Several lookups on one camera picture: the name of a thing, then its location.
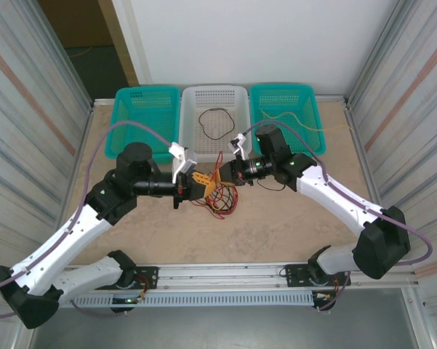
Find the black controller board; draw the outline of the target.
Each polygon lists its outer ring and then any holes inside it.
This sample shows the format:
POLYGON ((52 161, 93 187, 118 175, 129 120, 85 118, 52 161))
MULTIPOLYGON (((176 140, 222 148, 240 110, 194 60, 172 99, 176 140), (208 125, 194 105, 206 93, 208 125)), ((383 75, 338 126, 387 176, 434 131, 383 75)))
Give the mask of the black controller board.
POLYGON ((132 296, 115 296, 111 301, 110 309, 117 316, 126 316, 145 298, 144 294, 135 294, 132 296))
POLYGON ((313 296, 313 308, 317 311, 331 310, 336 303, 336 291, 312 291, 313 296))

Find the aluminium mounting rail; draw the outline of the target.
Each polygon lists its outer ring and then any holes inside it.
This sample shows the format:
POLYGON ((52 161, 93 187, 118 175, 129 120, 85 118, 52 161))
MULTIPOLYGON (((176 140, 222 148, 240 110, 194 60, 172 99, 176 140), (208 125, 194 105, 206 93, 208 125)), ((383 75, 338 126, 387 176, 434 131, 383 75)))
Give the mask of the aluminium mounting rail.
MULTIPOLYGON (((149 281, 158 292, 173 291, 268 291, 288 287, 285 262, 159 264, 149 281)), ((359 271, 350 273, 351 289, 417 288, 419 281, 410 267, 394 267, 380 280, 359 271)))

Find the wooden door frame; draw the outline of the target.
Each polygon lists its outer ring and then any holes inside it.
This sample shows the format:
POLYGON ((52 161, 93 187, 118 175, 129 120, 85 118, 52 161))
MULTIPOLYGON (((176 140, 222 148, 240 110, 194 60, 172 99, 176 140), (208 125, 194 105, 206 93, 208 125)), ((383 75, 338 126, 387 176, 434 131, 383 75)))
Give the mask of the wooden door frame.
POLYGON ((129 55, 127 44, 121 30, 121 26, 113 5, 113 0, 97 0, 103 14, 113 45, 119 57, 121 67, 130 87, 138 86, 139 81, 129 55))

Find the white perforated plastic basket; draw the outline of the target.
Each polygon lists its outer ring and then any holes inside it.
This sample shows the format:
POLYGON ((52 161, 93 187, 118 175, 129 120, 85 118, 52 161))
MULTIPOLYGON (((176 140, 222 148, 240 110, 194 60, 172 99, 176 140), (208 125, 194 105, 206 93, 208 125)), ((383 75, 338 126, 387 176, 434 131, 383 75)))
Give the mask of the white perforated plastic basket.
POLYGON ((220 153, 235 158, 228 143, 251 126, 249 97, 243 87, 197 86, 181 96, 178 143, 196 153, 199 163, 212 163, 220 153))

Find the teal perforated plastic basket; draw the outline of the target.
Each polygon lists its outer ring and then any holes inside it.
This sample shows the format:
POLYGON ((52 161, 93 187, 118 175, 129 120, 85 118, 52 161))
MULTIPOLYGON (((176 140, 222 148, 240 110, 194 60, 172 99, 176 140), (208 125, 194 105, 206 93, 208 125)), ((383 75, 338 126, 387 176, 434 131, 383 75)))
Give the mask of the teal perforated plastic basket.
MULTIPOLYGON (((173 86, 142 86, 120 89, 116 93, 110 124, 136 121, 146 125, 172 142, 178 141, 180 119, 180 90, 173 86)), ((148 144, 158 164, 172 161, 168 147, 155 136, 132 125, 119 126, 109 133, 105 155, 115 159, 126 145, 133 142, 148 144)))
POLYGON ((252 123, 276 120, 296 131, 320 156, 326 151, 315 93, 304 84, 258 84, 249 90, 252 123))

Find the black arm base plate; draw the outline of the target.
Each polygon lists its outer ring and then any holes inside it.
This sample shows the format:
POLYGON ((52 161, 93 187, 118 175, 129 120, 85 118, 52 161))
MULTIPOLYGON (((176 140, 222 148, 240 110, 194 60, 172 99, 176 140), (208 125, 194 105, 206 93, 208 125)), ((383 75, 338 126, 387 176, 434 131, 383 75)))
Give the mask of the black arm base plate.
POLYGON ((286 279, 288 287, 331 287, 342 286, 345 282, 351 285, 346 273, 326 274, 322 269, 309 264, 285 265, 279 275, 286 279))
POLYGON ((159 281, 159 268, 155 266, 137 266, 132 270, 130 283, 120 286, 120 289, 135 289, 148 291, 156 289, 159 281))

